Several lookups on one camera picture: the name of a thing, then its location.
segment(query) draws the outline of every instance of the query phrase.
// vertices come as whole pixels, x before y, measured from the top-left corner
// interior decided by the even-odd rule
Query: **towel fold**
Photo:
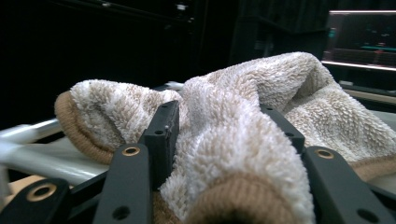
[[[260,104],[280,111],[307,147],[337,150],[363,180],[396,172],[396,133],[343,92],[308,53],[194,77],[180,94],[86,80],[55,102],[76,148],[110,163],[116,147],[137,141],[160,104],[180,101],[175,169],[156,197],[154,208],[162,212],[155,214],[163,214],[155,215],[157,223],[315,222],[303,163]]]

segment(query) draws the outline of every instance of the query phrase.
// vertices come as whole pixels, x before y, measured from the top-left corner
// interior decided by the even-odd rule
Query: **round hole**
[[[378,217],[374,213],[365,209],[359,209],[358,215],[371,223],[377,223],[379,221]]]
[[[56,185],[51,183],[44,183],[29,191],[26,199],[29,202],[39,202],[51,196],[56,190]]]
[[[113,218],[116,220],[123,220],[129,216],[131,212],[127,206],[121,206],[116,208],[113,212]]]
[[[319,157],[321,157],[323,159],[332,159],[332,158],[334,158],[334,155],[330,151],[325,150],[325,149],[318,149],[315,152],[318,154]]]
[[[127,147],[122,151],[124,156],[134,156],[140,152],[140,148],[138,147]]]

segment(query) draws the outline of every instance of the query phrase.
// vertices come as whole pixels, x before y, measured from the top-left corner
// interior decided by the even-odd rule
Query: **screen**
[[[322,62],[396,71],[396,11],[330,11]]]

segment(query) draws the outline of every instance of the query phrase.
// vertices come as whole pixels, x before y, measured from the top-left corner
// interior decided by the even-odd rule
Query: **brass ring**
[[[127,147],[122,151],[124,156],[134,156],[140,152],[140,148],[138,147]]]
[[[51,183],[42,184],[40,186],[35,187],[34,189],[31,189],[27,194],[26,199],[32,203],[39,202],[51,196],[55,192],[56,188],[57,188],[56,185]],[[37,193],[41,189],[47,189],[47,191],[45,191],[42,194]]]
[[[327,160],[334,159],[334,155],[326,149],[317,149],[315,150],[315,153],[317,153],[318,156],[323,159],[327,159]]]

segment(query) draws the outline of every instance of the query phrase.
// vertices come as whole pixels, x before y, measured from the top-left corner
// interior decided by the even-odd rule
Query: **towel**
[[[180,132],[174,171],[154,197],[156,223],[315,222],[300,156],[260,104],[281,112],[306,147],[338,151],[363,180],[396,171],[396,133],[304,52],[193,77],[181,92],[85,80],[58,96],[55,114],[78,150],[110,163],[172,100]]]

